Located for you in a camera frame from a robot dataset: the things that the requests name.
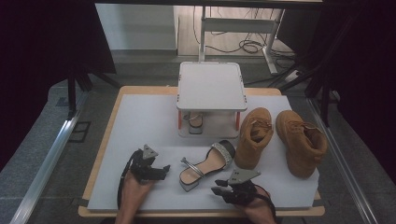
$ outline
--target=sandal insole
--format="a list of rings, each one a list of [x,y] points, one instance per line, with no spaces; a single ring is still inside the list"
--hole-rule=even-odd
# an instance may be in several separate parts
[[[224,165],[225,160],[221,153],[217,149],[211,148],[206,160],[196,164],[195,166],[198,167],[204,175],[206,175],[211,171],[221,169]],[[198,178],[200,178],[200,176],[191,168],[184,170],[180,174],[180,180],[187,185],[193,183]]]

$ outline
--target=table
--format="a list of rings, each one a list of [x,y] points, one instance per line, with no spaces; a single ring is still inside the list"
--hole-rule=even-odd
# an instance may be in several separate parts
[[[245,89],[247,95],[268,95],[268,96],[277,96],[281,95],[280,91],[277,89]],[[114,105],[112,114],[110,116],[109,122],[106,127],[106,131],[104,134],[104,138],[102,140],[102,144],[99,148],[95,163],[92,167],[92,172],[85,188],[84,194],[82,196],[83,200],[89,200],[92,195],[92,189],[94,186],[95,179],[98,175],[99,168],[102,163],[102,159],[104,157],[106,151],[106,145],[108,143],[108,139],[111,133],[111,130],[114,125],[115,118],[118,113],[118,109],[120,106],[121,98],[124,94],[162,94],[162,95],[177,95],[177,87],[136,87],[136,86],[129,86],[123,87],[120,89],[120,93]],[[310,207],[306,210],[282,210],[276,211],[276,215],[279,217],[309,217],[309,216],[322,216],[325,212],[323,205],[316,206],[317,203],[320,203],[320,195],[316,192],[314,206]],[[91,212],[85,206],[80,206],[78,208],[78,213],[82,217],[115,217],[116,213],[99,213],[99,212]],[[204,212],[140,212],[136,214],[137,217],[242,217],[243,214],[239,213],[237,210],[234,211],[223,211],[223,212],[211,212],[211,211],[204,211]]]

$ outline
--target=person's right hand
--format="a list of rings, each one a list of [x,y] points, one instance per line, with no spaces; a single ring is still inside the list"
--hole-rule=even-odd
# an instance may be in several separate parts
[[[256,186],[257,193],[270,198],[269,193],[267,193],[263,188]],[[236,208],[242,210],[250,221],[255,224],[276,224],[271,208],[263,199],[255,198],[250,204],[244,205],[234,205]]]

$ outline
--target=person's left hand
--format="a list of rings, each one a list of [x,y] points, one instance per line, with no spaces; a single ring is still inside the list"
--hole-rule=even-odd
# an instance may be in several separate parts
[[[134,214],[145,201],[154,183],[154,180],[149,180],[145,184],[140,184],[131,171],[128,171],[122,187],[120,211],[117,213],[116,223],[132,222]]]

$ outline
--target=light-colored floor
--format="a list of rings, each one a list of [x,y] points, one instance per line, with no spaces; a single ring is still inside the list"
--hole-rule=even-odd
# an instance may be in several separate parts
[[[202,7],[175,7],[178,16],[177,52],[179,56],[198,55],[201,43]],[[206,7],[207,18],[274,20],[278,9],[246,7]],[[205,55],[263,56],[262,46],[268,43],[268,34],[205,32]],[[241,41],[258,44],[240,49]],[[281,41],[275,40],[273,49],[289,52]]]

